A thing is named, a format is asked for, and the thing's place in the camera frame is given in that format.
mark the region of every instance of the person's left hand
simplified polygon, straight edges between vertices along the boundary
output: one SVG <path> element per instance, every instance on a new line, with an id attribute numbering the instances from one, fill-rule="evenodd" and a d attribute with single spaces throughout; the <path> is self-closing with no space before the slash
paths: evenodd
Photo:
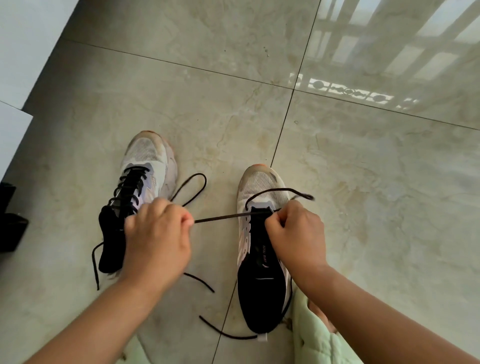
<path id="1" fill-rule="evenodd" d="M 127 248 L 120 282 L 158 300 L 184 272 L 192 255 L 193 217 L 185 208 L 156 198 L 125 219 Z"/>

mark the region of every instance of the white pull tab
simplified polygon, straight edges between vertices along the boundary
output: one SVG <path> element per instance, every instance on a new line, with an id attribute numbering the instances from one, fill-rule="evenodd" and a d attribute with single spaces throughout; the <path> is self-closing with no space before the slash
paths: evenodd
<path id="1" fill-rule="evenodd" d="M 260 342 L 267 342 L 267 334 L 258 334 L 257 335 L 257 340 Z"/>

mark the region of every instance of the marble tile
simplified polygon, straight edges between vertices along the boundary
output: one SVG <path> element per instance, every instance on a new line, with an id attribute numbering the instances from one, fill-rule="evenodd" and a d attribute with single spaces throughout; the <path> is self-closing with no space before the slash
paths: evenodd
<path id="1" fill-rule="evenodd" d="M 34 119 L 5 177 L 18 186 L 10 210 L 30 226 L 18 250 L 0 262 L 2 360 L 26 359 L 96 297 L 97 216 L 137 132 L 158 131 L 171 142 L 180 182 L 207 175 L 206 190 L 189 206 L 196 218 L 234 213 L 244 170 L 272 161 L 291 92 L 60 41 L 27 102 Z M 237 235 L 234 219 L 193 228 L 187 271 L 216 293 L 183 277 L 166 295 L 140 330 L 154 364 L 212 362 L 219 337 L 198 315 L 224 322 Z"/>
<path id="2" fill-rule="evenodd" d="M 296 89 L 480 129 L 480 0 L 322 0 Z"/>
<path id="3" fill-rule="evenodd" d="M 291 328 L 291 312 L 287 312 L 284 322 L 267 335 L 267 342 L 258 340 L 234 340 L 222 336 L 218 343 L 213 364 L 223 363 L 293 363 L 293 336 Z M 223 331 L 235 336 L 254 335 L 249 330 L 240 308 L 237 287 L 232 303 L 228 308 L 227 319 Z"/>
<path id="4" fill-rule="evenodd" d="M 85 0 L 63 36 L 293 88 L 318 3 Z"/>
<path id="5" fill-rule="evenodd" d="M 480 357 L 480 131 L 296 91 L 273 168 L 334 268 Z"/>

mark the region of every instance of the floor tile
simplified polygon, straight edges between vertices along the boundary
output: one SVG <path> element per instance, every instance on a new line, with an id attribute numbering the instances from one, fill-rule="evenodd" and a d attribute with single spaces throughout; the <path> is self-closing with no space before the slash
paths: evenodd
<path id="1" fill-rule="evenodd" d="M 86 0 L 63 36 L 293 88 L 318 3 Z"/>
<path id="2" fill-rule="evenodd" d="M 30 226 L 18 250 L 0 262 L 2 360 L 26 359 L 96 296 L 97 216 L 137 132 L 167 137 L 179 181 L 207 175 L 206 190 L 189 206 L 194 217 L 234 213 L 244 170 L 271 163 L 291 92 L 60 41 L 27 102 L 34 119 L 5 177 L 18 186 L 10 210 Z M 213 359 L 218 334 L 198 315 L 224 322 L 236 279 L 237 221 L 194 226 L 192 249 L 187 271 L 216 293 L 183 277 L 164 297 L 140 331 L 154 364 Z"/>
<path id="3" fill-rule="evenodd" d="M 296 89 L 480 129 L 480 0 L 322 0 Z"/>
<path id="4" fill-rule="evenodd" d="M 480 131 L 296 91 L 273 168 L 334 268 L 480 357 Z"/>
<path id="5" fill-rule="evenodd" d="M 287 312 L 284 322 L 267 335 L 267 342 L 258 340 L 234 340 L 221 337 L 218 343 L 213 364 L 223 363 L 293 363 L 293 337 L 287 323 L 291 317 Z M 245 323 L 240 308 L 237 288 L 233 294 L 232 303 L 228 309 L 223 331 L 235 336 L 250 336 L 251 332 Z"/>

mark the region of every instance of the person's left arm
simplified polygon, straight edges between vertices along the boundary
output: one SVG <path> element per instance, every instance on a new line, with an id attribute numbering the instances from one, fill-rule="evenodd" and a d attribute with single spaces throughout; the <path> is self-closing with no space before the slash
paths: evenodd
<path id="1" fill-rule="evenodd" d="M 191 257 L 193 217 L 164 199 L 144 204 L 125 221 L 127 249 L 117 283 L 25 364 L 107 364 L 128 340 Z"/>

